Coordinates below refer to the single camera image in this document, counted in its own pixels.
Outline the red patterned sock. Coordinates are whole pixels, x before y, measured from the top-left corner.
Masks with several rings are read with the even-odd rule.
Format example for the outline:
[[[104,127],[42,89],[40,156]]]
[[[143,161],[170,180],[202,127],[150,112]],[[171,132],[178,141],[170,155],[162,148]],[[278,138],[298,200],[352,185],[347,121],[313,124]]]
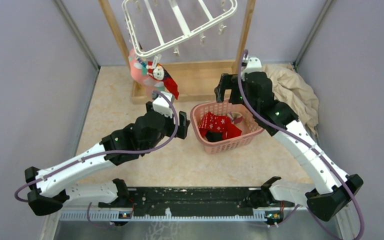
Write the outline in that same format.
[[[208,131],[225,134],[228,130],[228,126],[231,124],[232,120],[230,117],[207,112],[198,124],[198,130],[201,137],[204,138]]]

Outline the striped maroon purple sock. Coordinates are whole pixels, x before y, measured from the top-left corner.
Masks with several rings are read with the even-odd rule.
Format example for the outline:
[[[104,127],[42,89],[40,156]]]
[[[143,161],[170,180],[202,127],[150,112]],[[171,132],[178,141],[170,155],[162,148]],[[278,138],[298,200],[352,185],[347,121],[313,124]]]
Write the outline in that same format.
[[[234,125],[239,124],[244,120],[244,117],[240,112],[229,112],[227,116]]]

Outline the pink plastic laundry basket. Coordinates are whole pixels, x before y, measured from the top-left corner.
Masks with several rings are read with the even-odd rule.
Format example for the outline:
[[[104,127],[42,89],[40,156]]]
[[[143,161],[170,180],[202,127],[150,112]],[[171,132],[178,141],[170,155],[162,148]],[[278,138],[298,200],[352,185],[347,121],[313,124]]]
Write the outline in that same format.
[[[198,104],[190,114],[194,134],[209,154],[245,146],[264,131],[244,105],[227,100]]]

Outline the red plain sock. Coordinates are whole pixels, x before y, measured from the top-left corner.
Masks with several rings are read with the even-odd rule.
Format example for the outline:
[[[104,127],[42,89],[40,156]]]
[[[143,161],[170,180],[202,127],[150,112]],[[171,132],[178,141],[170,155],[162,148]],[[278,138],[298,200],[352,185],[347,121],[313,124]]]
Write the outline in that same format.
[[[232,139],[241,136],[242,130],[238,128],[235,124],[232,124],[232,122],[228,122],[224,125],[224,140]]]

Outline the pink sock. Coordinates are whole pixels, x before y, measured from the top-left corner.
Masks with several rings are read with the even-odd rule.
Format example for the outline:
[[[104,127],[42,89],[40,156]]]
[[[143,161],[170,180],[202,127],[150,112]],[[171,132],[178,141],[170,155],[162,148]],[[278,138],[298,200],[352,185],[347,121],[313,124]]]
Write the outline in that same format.
[[[133,48],[129,51],[128,62],[131,77],[141,87],[144,87],[148,95],[151,95],[154,90],[166,90],[163,83],[157,83],[147,74],[148,70],[137,60],[137,54]]]

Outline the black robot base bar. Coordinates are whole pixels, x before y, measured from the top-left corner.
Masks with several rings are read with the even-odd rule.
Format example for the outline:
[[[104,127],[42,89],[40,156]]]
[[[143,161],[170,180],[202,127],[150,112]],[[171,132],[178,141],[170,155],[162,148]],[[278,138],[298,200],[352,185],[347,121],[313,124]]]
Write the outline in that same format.
[[[263,222],[278,225],[284,203],[272,203],[260,187],[136,187],[129,199],[109,207],[65,210],[63,221],[110,222]]]

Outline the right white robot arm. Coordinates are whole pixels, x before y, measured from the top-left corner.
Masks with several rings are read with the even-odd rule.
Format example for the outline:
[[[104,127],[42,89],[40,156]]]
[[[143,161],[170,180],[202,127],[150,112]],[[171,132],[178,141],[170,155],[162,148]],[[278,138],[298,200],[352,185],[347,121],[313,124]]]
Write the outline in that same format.
[[[307,207],[319,220],[329,221],[356,195],[363,185],[358,174],[340,169],[315,143],[298,115],[285,102],[275,98],[273,83],[265,72],[223,73],[214,89],[217,103],[230,90],[228,102],[241,104],[256,123],[281,143],[311,178],[312,183],[292,182],[274,176],[261,186],[261,199],[267,206],[286,201]]]

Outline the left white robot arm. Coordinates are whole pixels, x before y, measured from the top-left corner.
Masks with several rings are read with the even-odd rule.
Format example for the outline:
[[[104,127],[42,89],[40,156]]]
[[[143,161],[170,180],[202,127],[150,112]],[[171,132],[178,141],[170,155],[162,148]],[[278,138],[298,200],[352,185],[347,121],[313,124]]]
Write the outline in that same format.
[[[130,193],[124,180],[116,178],[94,184],[78,182],[96,172],[137,160],[155,151],[164,137],[184,140],[190,123],[184,111],[180,111],[178,118],[174,119],[152,110],[66,162],[47,169],[27,168],[24,175],[30,189],[27,194],[29,207],[35,215],[46,216],[69,205],[97,203],[101,208],[126,206]]]

